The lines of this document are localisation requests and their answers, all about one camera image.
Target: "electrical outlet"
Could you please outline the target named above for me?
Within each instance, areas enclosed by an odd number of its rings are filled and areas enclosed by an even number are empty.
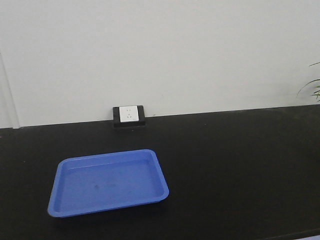
[[[146,125],[144,106],[115,106],[113,126],[115,128],[143,127]]]
[[[137,106],[120,106],[119,107],[119,114],[120,114],[120,122],[121,123],[138,122],[139,121]]]

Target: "blue plastic tray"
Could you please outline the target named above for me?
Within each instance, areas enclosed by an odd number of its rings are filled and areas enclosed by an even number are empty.
[[[168,194],[152,150],[75,157],[58,165],[48,213],[64,218],[156,203]]]

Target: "black table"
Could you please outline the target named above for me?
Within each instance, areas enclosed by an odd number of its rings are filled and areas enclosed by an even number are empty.
[[[1,240],[256,240],[320,234],[320,105],[0,130]],[[157,153],[160,203],[69,218],[47,207],[60,161]]]

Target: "outlet faceplate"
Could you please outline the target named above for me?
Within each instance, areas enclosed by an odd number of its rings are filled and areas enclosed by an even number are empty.
[[[138,122],[139,114],[137,106],[120,106],[119,115],[121,123]]]

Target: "green plant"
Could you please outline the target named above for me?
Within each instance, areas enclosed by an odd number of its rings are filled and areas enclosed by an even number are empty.
[[[309,67],[311,67],[311,66],[313,66],[313,65],[316,65],[316,64],[320,64],[320,62],[316,62],[316,63],[314,63],[314,64],[311,64],[311,65],[309,65]],[[317,82],[317,81],[320,81],[320,79],[316,79],[316,80],[312,80],[312,81],[308,82],[306,85],[304,85],[304,86],[298,91],[297,95],[298,95],[298,94],[301,92],[301,90],[304,89],[307,85],[309,85],[309,84],[311,84],[311,83],[314,83],[314,82]],[[320,97],[320,90],[318,90],[318,89],[320,89],[320,85],[315,86],[314,88],[316,89],[316,91],[315,91],[313,94],[311,94],[311,96],[316,96],[316,99],[318,99],[318,97]]]

